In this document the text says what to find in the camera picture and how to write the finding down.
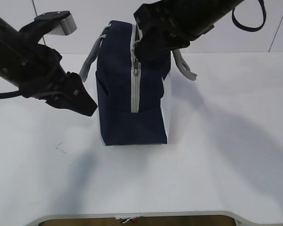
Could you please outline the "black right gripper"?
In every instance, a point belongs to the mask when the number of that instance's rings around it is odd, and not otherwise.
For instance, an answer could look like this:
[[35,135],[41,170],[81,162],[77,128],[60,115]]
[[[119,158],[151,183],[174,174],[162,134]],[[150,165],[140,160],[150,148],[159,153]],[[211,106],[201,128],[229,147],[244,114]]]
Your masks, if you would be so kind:
[[134,53],[140,62],[173,49],[186,48],[214,28],[208,0],[160,0],[142,4],[134,18],[142,31]]

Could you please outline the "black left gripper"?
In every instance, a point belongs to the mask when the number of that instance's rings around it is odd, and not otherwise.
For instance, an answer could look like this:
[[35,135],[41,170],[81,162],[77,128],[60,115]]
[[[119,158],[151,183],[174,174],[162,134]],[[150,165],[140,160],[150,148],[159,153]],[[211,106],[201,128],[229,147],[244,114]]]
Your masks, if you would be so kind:
[[45,26],[36,21],[19,30],[21,44],[30,53],[28,75],[31,77],[20,83],[18,91],[25,98],[45,99],[54,108],[92,116],[97,109],[96,102],[86,91],[78,74],[66,74],[61,69],[62,56],[39,43],[44,33]]

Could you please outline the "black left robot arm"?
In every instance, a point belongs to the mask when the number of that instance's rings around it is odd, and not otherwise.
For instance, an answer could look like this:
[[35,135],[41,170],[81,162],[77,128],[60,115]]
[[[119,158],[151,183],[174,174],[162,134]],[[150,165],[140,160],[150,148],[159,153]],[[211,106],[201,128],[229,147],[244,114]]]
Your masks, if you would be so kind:
[[18,31],[0,17],[0,77],[17,87],[0,93],[0,99],[32,97],[53,108],[92,116],[97,104],[81,77],[65,72],[60,65],[62,56],[39,43],[46,34],[67,36],[76,29],[70,11],[43,13]]

